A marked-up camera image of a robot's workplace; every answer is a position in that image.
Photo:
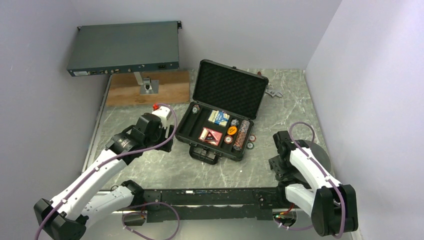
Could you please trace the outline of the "red playing card deck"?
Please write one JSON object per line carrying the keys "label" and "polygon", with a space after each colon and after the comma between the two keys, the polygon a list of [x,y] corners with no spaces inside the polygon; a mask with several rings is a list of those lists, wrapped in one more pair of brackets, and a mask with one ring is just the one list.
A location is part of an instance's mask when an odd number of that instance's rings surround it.
{"label": "red playing card deck", "polygon": [[201,142],[205,142],[213,146],[218,146],[222,139],[222,136],[223,136],[222,132],[219,132],[207,127],[203,127],[198,139]]}

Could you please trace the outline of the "row of poker chips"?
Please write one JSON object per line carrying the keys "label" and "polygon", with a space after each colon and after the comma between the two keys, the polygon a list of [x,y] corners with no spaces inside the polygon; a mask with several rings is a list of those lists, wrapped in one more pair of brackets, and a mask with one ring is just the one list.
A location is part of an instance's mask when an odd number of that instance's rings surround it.
{"label": "row of poker chips", "polygon": [[233,149],[236,151],[241,151],[245,142],[245,139],[248,135],[248,131],[250,128],[250,121],[243,120],[241,122],[238,135],[234,141]]}

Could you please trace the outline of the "black foam-lined poker case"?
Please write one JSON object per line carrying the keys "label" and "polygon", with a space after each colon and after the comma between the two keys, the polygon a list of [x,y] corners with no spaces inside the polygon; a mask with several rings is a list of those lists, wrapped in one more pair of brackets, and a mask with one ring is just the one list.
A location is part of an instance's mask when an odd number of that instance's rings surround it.
{"label": "black foam-lined poker case", "polygon": [[[257,118],[269,80],[260,74],[247,72],[208,59],[199,64],[192,101],[178,124],[175,137],[189,146],[190,157],[214,165],[221,157],[239,162],[244,157],[249,136],[252,134],[254,120]],[[199,105],[199,113],[193,114],[192,108]],[[208,122],[212,110],[223,111],[230,115],[226,127]],[[231,135],[232,143],[224,142],[231,120],[238,119],[237,133]],[[243,120],[250,121],[250,127],[240,151],[233,145]],[[203,127],[223,133],[218,146],[199,140]]]}

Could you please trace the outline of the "blue playing card deck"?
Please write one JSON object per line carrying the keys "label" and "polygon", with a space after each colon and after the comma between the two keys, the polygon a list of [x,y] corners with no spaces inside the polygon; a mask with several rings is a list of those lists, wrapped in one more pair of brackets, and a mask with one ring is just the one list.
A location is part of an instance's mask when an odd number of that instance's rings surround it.
{"label": "blue playing card deck", "polygon": [[208,122],[219,125],[221,127],[226,127],[230,119],[230,115],[224,111],[212,110]]}

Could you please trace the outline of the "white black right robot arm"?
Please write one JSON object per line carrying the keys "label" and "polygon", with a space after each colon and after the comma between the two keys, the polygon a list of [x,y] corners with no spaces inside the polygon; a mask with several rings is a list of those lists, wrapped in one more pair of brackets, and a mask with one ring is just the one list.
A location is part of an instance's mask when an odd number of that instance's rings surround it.
{"label": "white black right robot arm", "polygon": [[276,203],[302,209],[322,237],[355,232],[359,227],[356,191],[325,169],[321,163],[329,161],[325,151],[311,141],[291,140],[288,131],[272,137],[278,155],[268,162],[278,181]]}

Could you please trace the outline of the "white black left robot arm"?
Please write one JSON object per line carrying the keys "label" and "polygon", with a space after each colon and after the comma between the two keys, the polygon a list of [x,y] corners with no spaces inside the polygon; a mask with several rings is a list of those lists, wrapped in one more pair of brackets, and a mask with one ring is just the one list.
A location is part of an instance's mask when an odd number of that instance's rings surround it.
{"label": "white black left robot arm", "polygon": [[79,240],[87,229],[122,208],[137,210],[146,203],[145,190],[126,180],[101,197],[96,194],[117,173],[151,150],[169,153],[176,133],[170,118],[174,110],[161,106],[142,114],[132,124],[113,135],[100,155],[73,183],[48,200],[41,198],[33,207],[39,224],[34,239],[45,232],[53,240]]}

